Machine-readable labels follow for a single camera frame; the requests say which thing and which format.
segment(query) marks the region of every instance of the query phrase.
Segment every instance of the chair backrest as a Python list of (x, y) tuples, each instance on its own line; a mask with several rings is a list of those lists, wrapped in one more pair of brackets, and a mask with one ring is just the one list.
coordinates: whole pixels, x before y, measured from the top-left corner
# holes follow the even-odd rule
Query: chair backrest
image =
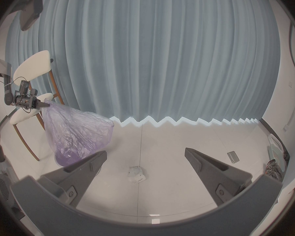
[(25, 60), (15, 71), (13, 80), (16, 85), (20, 85), (24, 78), (30, 81), (51, 70), (49, 51), (38, 52)]

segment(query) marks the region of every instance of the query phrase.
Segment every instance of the dark crumpled plastic bag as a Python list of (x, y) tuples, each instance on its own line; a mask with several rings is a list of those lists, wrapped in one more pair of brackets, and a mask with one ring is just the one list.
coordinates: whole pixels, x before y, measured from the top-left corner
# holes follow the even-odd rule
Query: dark crumpled plastic bag
[(45, 103), (50, 104), (42, 108), (47, 141), (61, 166), (73, 164), (109, 144), (112, 120), (48, 99)]

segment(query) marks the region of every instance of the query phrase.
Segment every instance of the floor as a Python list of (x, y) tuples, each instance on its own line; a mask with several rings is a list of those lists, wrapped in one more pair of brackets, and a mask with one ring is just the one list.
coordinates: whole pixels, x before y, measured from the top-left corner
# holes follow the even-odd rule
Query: floor
[[(269, 161), (268, 131), (252, 121), (211, 122), (191, 125), (164, 121), (159, 127), (151, 122), (129, 123), (115, 127), (105, 148), (107, 161), (94, 178), (77, 209), (108, 220), (127, 223), (165, 223), (203, 214), (216, 204), (184, 157), (186, 147), (194, 148), (224, 163), (231, 164), (227, 153), (235, 151), (240, 161), (233, 164), (250, 172), (253, 181)], [(36, 117), (18, 124), (28, 145), (40, 158), (37, 162), (7, 121), (1, 129), (1, 145), (19, 178), (56, 170), (44, 130)], [(146, 180), (131, 184), (129, 167), (140, 166)]]

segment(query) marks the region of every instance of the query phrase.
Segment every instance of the black vent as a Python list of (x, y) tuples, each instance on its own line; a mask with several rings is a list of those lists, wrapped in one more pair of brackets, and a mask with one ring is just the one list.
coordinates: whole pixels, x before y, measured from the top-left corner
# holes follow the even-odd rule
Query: black vent
[(9, 199), (9, 190), (7, 188), (6, 183), (1, 178), (0, 178), (0, 191), (1, 191), (1, 194), (3, 195), (4, 199), (8, 200)]

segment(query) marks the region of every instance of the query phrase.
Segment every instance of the curtain fold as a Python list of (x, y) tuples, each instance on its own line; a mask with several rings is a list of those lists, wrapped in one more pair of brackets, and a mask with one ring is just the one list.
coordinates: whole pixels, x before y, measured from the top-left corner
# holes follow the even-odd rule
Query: curtain fold
[[(268, 0), (43, 0), (6, 44), (12, 70), (48, 50), (65, 104), (124, 121), (261, 119), (280, 65)], [(53, 92), (50, 78), (31, 81)]]

